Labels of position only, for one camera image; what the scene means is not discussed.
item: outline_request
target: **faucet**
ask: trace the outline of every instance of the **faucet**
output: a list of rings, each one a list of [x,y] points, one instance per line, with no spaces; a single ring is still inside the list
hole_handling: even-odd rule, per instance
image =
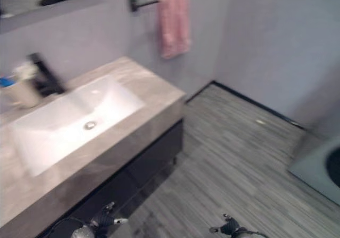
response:
[[[42,96],[48,96],[54,93],[62,94],[66,89],[60,84],[59,79],[47,68],[42,58],[38,53],[28,55],[30,59],[39,69],[39,73],[45,78],[35,78],[33,83],[35,88]]]

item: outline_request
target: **baseboard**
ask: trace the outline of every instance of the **baseboard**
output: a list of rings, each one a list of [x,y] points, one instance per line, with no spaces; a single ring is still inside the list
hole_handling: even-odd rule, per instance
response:
[[[196,93],[194,93],[188,100],[186,100],[186,103],[189,103],[193,98],[195,98],[197,95],[202,93],[208,86],[210,86],[214,81],[210,81],[208,84],[206,84],[204,87],[202,87],[200,90],[198,90]]]
[[[243,100],[245,100],[245,101],[247,101],[247,102],[249,102],[251,104],[254,104],[255,106],[257,106],[257,107],[259,107],[259,108],[261,108],[261,109],[263,109],[263,110],[273,114],[274,116],[277,116],[277,117],[281,118],[282,120],[284,120],[284,121],[286,121],[286,122],[296,126],[299,129],[307,130],[306,127],[304,127],[300,123],[290,119],[289,117],[286,117],[285,115],[282,115],[281,113],[279,113],[279,112],[277,112],[277,111],[275,111],[275,110],[273,110],[273,109],[271,109],[271,108],[269,108],[269,107],[267,107],[267,106],[265,106],[265,105],[255,101],[255,100],[249,98],[248,96],[245,96],[245,95],[241,94],[240,92],[237,92],[236,90],[234,90],[234,89],[232,89],[230,87],[227,87],[227,86],[225,86],[225,85],[223,85],[223,84],[221,84],[221,83],[219,83],[219,82],[217,82],[215,80],[211,81],[210,83],[205,85],[203,88],[201,88],[197,93],[195,93],[192,97],[190,97],[186,101],[186,103],[189,103],[193,98],[195,98],[197,95],[199,95],[202,91],[204,91],[211,84],[213,84],[213,85],[215,85],[215,86],[217,86],[217,87],[219,87],[219,88],[221,88],[223,90],[226,90],[229,93],[231,93],[231,94],[233,94],[233,95],[235,95],[235,96],[237,96],[237,97],[239,97],[239,98],[241,98],[241,99],[243,99]]]

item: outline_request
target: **sink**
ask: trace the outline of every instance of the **sink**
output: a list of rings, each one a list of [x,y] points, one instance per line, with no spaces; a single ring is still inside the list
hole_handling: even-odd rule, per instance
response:
[[[144,103],[110,75],[14,121],[14,141],[32,176],[139,110]]]

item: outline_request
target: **pink towel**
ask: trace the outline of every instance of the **pink towel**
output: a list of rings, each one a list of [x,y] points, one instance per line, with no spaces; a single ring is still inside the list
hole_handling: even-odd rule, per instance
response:
[[[159,0],[161,56],[173,58],[190,49],[189,0]]]

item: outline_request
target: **wood-look floor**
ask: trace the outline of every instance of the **wood-look floor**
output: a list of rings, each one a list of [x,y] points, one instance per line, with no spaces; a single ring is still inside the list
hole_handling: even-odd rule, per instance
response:
[[[175,169],[111,238],[227,237],[208,231],[223,213],[272,238],[339,238],[340,207],[286,170],[303,133],[209,86],[186,107]]]

